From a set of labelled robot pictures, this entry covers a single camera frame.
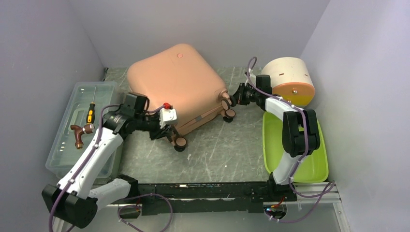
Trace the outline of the pink hard-shell suitcase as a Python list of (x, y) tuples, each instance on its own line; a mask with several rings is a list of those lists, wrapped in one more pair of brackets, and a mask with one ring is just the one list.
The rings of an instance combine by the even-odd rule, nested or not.
[(225, 82), (189, 44), (174, 45), (134, 63), (128, 68), (127, 79), (132, 92), (149, 98), (150, 111), (164, 103), (176, 110), (173, 126), (179, 138), (171, 143), (176, 151), (187, 147), (185, 135), (216, 116), (222, 115), (226, 122), (236, 116)]

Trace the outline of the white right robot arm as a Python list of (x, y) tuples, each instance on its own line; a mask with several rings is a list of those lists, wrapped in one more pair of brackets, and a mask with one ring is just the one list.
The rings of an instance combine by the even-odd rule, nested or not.
[(266, 188), (266, 194), (273, 201), (285, 194), (285, 188), (295, 190), (294, 174), (306, 156), (320, 147), (320, 134), (316, 113), (311, 109), (303, 109), (285, 100), (278, 94), (270, 94), (269, 75), (255, 76), (249, 71), (245, 73), (247, 81), (240, 83), (237, 91), (230, 96), (231, 106), (256, 103), (262, 110), (282, 121), (281, 142), (284, 153), (279, 165), (271, 173), (274, 183)]

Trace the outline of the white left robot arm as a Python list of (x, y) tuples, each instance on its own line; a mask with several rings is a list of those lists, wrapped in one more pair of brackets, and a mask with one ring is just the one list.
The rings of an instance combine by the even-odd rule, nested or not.
[(117, 177), (98, 188), (94, 188), (93, 183), (108, 158), (134, 131), (147, 131), (152, 140), (170, 136), (177, 122), (176, 110), (164, 103), (149, 111), (148, 102), (147, 96), (130, 92), (122, 104), (101, 109), (96, 133), (82, 156), (56, 185), (46, 185), (42, 191), (49, 211), (49, 231), (53, 230), (55, 218), (82, 229), (107, 205), (118, 200), (132, 203), (143, 198), (138, 181), (129, 176)]

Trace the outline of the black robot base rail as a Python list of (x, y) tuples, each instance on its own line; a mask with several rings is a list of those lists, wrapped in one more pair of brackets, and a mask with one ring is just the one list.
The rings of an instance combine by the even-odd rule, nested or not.
[(116, 203), (139, 203), (144, 216), (168, 213), (262, 213), (272, 204), (297, 201), (288, 187), (273, 181), (139, 184), (139, 190)]

